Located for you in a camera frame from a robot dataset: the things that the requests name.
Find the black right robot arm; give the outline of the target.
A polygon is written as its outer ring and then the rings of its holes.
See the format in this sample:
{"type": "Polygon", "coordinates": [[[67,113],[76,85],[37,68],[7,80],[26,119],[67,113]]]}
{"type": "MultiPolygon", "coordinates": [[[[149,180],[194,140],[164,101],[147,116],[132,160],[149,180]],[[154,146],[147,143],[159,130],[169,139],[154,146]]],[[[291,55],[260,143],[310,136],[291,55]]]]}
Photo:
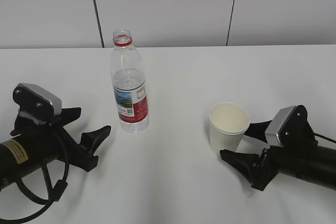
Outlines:
{"type": "Polygon", "coordinates": [[[335,149],[319,146],[309,123],[305,124],[303,136],[304,150],[298,152],[271,146],[260,155],[230,150],[219,154],[259,191],[265,190],[279,173],[335,190],[335,149]]]}

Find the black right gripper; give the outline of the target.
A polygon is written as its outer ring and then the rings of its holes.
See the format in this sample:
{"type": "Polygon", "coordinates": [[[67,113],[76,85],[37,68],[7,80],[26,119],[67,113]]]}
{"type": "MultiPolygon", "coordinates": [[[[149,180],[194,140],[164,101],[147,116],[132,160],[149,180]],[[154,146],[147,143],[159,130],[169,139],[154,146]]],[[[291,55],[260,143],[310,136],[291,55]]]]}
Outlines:
{"type": "MultiPolygon", "coordinates": [[[[244,135],[268,144],[265,131],[270,123],[251,123],[244,135]]],[[[249,179],[252,188],[263,191],[279,173],[308,181],[308,164],[317,149],[314,145],[300,149],[272,146],[260,155],[221,150],[220,158],[249,179]]]]}

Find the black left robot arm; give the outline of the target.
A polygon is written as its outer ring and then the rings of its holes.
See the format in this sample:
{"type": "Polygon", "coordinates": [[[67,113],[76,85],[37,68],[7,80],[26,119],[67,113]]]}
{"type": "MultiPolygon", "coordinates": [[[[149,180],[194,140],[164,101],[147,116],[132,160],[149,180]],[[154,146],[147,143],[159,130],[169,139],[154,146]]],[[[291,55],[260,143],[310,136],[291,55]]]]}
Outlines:
{"type": "Polygon", "coordinates": [[[44,122],[19,112],[12,138],[1,143],[1,188],[41,168],[43,161],[57,159],[87,172],[94,169],[99,159],[95,151],[110,135],[111,126],[82,133],[77,143],[64,127],[80,116],[81,108],[62,109],[44,122]]]}

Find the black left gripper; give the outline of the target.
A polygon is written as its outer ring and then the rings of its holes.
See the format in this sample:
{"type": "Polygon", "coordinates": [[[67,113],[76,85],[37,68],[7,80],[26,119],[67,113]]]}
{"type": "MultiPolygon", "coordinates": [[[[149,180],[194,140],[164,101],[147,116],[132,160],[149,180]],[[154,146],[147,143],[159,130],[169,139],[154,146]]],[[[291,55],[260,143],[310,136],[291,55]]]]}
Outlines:
{"type": "Polygon", "coordinates": [[[42,167],[43,161],[68,162],[87,172],[98,165],[95,152],[110,135],[111,126],[82,133],[77,143],[64,126],[79,119],[81,108],[62,109],[49,123],[35,124],[32,120],[16,117],[9,140],[9,171],[31,173],[42,167]]]}

